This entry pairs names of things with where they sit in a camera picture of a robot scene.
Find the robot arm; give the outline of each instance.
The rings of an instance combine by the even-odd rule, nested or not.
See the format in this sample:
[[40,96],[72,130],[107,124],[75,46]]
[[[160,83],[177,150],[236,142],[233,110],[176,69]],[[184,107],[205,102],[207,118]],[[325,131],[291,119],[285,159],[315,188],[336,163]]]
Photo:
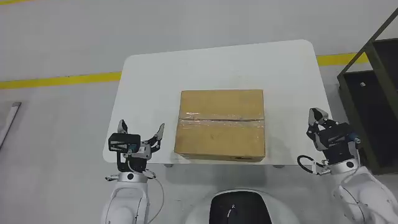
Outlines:
[[[398,223],[397,200],[365,166],[360,165],[356,145],[361,141],[349,124],[328,119],[326,112],[311,108],[307,136],[312,139],[316,149],[324,153],[326,160],[319,164],[310,157],[299,156],[297,162],[307,172],[332,175],[336,183],[332,191],[333,197],[349,220],[353,223]],[[356,154],[349,151],[352,144]],[[301,164],[302,158],[313,161],[312,170]]]
[[140,135],[128,134],[127,125],[120,120],[118,132],[108,139],[110,151],[117,154],[119,175],[105,177],[107,181],[117,180],[113,192],[105,205],[101,217],[101,224],[147,224],[149,199],[148,179],[155,179],[144,175],[147,161],[152,153],[160,149],[164,124],[149,140],[141,141]]

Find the metal frame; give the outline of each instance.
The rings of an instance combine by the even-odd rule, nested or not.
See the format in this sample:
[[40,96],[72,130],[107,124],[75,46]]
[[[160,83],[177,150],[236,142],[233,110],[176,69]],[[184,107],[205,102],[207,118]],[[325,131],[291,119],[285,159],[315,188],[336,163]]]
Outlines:
[[388,27],[388,25],[398,16],[398,8],[387,18],[387,20],[383,23],[382,26],[372,35],[372,37],[365,43],[365,45],[359,50],[359,52],[351,59],[351,61],[345,66],[345,68],[340,72],[337,76],[337,79],[340,84],[340,98],[343,102],[343,106],[345,108],[346,114],[350,123],[353,125],[354,129],[358,132],[361,137],[362,143],[360,144],[360,148],[363,149],[368,164],[375,174],[386,174],[392,172],[398,172],[398,167],[380,167],[376,155],[373,152],[373,149],[370,145],[369,139],[366,135],[366,131],[361,123],[361,118],[359,117],[358,110],[355,107],[353,98],[351,96],[351,92],[349,91],[347,81],[344,78],[344,74],[347,73],[348,69],[357,61],[357,59],[363,54],[366,53],[368,59],[372,65],[374,73],[376,74],[377,79],[379,80],[380,86],[386,95],[386,98],[391,106],[395,116],[398,118],[398,93],[396,92],[395,86],[387,73],[386,68],[379,55],[377,54],[376,49],[373,46],[373,42],[380,36],[380,34]]

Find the white robot body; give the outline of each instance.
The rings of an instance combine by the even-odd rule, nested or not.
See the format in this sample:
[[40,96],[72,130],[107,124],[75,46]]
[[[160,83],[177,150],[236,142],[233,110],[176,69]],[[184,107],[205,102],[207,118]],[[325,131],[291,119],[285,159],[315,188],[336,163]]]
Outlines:
[[[233,189],[233,190],[225,190],[218,192],[215,195],[209,196],[207,198],[204,198],[200,203],[198,203],[195,208],[189,213],[185,224],[209,224],[210,223],[210,215],[211,215],[211,204],[213,199],[219,195],[223,194],[229,194],[233,192],[252,192],[255,194],[258,194],[261,196],[268,214],[269,218],[271,219],[272,224],[281,224],[281,223],[289,223],[289,224],[299,224],[299,220],[291,211],[291,209],[286,206],[284,203],[282,203],[280,200],[277,200],[276,198],[270,196],[269,194],[265,192],[261,192],[258,190],[252,190],[252,189]],[[241,211],[239,210],[239,207],[236,207],[236,213],[238,215],[242,215]],[[225,218],[230,218],[229,223],[236,223],[233,218],[235,216],[231,211],[226,210],[224,211]]]

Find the cable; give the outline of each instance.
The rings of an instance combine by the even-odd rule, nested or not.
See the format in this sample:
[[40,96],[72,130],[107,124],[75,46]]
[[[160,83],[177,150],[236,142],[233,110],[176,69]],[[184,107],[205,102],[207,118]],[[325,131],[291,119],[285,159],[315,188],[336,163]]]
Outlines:
[[[301,158],[306,158],[306,159],[310,160],[311,162],[314,161],[313,158],[312,158],[312,157],[308,157],[308,156],[306,156],[306,155],[299,155],[299,156],[297,157],[297,163],[298,163],[298,165],[299,165],[303,170],[307,171],[308,173],[313,174],[313,171],[312,171],[312,170],[308,169],[307,167],[305,167],[305,166],[301,163],[301,161],[300,161]],[[319,167],[321,167],[321,168],[324,167],[323,164],[319,164],[319,163],[316,163],[316,164],[317,164],[317,166],[319,166]]]
[[148,224],[150,224],[153,220],[155,220],[155,218],[157,217],[157,215],[160,213],[160,211],[162,211],[163,205],[164,205],[164,189],[163,189],[163,185],[160,183],[159,180],[157,180],[156,178],[154,178],[154,180],[160,185],[160,188],[162,189],[162,205],[160,206],[159,211],[156,213],[155,216],[152,217],[151,220],[149,220]]
[[134,170],[130,166],[130,160],[127,160],[127,166],[129,166],[129,169],[131,170],[131,172],[134,172]]

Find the black cable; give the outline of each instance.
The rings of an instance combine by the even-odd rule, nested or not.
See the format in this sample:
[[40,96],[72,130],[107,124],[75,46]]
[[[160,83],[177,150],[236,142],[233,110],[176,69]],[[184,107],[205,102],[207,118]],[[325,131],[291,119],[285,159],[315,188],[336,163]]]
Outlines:
[[[308,169],[307,167],[305,167],[305,166],[301,163],[301,161],[300,161],[301,158],[306,158],[306,159],[310,160],[311,162],[313,162],[313,158],[312,158],[312,157],[308,157],[308,156],[306,156],[306,155],[299,155],[299,156],[297,157],[297,163],[298,163],[298,165],[299,165],[303,170],[307,171],[308,173],[313,174],[313,171],[312,171],[312,170]],[[317,166],[319,166],[319,167],[321,167],[321,168],[324,167],[323,164],[319,164],[319,163],[316,163],[316,164],[317,164]]]

